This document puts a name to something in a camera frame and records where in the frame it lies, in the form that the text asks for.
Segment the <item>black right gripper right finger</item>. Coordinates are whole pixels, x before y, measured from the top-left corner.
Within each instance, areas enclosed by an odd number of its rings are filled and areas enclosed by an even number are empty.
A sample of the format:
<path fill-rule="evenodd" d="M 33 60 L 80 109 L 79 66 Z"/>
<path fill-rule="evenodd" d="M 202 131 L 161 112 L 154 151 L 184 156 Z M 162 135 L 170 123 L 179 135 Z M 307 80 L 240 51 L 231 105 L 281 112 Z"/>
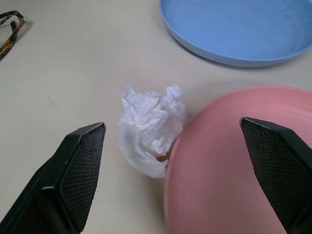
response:
<path fill-rule="evenodd" d="M 312 234 L 312 148 L 293 130 L 240 120 L 254 174 L 287 234 Z"/>

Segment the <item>pink plastic plate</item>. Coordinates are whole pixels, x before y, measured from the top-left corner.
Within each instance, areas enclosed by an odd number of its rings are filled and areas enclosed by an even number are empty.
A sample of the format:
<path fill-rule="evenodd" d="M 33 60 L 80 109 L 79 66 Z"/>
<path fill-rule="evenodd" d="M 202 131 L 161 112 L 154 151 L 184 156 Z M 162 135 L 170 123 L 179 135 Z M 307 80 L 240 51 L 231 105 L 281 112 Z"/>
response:
<path fill-rule="evenodd" d="M 312 147 L 312 91 L 256 86 L 210 102 L 171 150 L 164 190 L 169 234 L 287 234 L 254 175 L 242 117 L 290 128 Z"/>

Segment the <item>blue plastic plate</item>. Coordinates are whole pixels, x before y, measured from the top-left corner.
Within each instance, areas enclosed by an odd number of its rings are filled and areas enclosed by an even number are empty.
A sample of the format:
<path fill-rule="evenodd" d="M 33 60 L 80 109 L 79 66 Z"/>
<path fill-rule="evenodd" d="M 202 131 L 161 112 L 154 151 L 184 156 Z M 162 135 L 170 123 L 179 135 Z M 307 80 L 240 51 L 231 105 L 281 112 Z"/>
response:
<path fill-rule="evenodd" d="M 312 49 L 312 0 L 159 0 L 171 36 L 205 59 L 266 67 Z"/>

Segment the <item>tortoiseshell eyeglasses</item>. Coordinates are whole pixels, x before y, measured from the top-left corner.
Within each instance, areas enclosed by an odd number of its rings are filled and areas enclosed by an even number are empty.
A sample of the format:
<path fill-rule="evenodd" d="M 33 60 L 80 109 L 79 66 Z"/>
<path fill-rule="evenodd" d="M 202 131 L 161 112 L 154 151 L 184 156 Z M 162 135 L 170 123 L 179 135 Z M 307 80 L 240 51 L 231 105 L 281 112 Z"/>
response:
<path fill-rule="evenodd" d="M 19 20 L 19 23 L 17 23 L 15 20 L 10 22 L 10 27 L 12 30 L 12 33 L 10 37 L 4 42 L 0 47 L 0 61 L 10 52 L 10 50 L 15 45 L 18 33 L 25 24 L 25 20 L 23 15 L 14 10 L 14 11 L 8 11 L 5 13 L 0 14 L 0 26 L 2 26 L 4 23 L 6 23 L 10 18 L 17 17 Z"/>

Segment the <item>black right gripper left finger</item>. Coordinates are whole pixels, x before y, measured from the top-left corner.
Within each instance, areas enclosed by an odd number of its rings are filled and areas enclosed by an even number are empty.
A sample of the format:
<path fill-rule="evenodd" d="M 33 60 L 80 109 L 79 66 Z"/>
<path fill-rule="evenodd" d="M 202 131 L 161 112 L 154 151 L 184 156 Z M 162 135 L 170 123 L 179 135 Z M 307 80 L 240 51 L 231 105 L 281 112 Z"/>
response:
<path fill-rule="evenodd" d="M 69 133 L 32 176 L 0 234 L 81 234 L 97 189 L 105 123 Z"/>

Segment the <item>white tissue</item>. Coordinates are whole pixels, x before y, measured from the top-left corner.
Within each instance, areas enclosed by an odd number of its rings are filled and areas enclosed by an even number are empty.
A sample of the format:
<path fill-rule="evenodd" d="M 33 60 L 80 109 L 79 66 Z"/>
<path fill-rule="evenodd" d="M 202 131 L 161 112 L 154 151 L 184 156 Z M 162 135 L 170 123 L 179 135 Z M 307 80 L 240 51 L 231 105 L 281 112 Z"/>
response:
<path fill-rule="evenodd" d="M 131 87 L 122 94 L 119 146 L 128 163 L 149 177 L 165 177 L 166 155 L 187 122 L 186 107 L 178 100 L 181 94 L 176 84 L 164 94 L 143 94 Z"/>

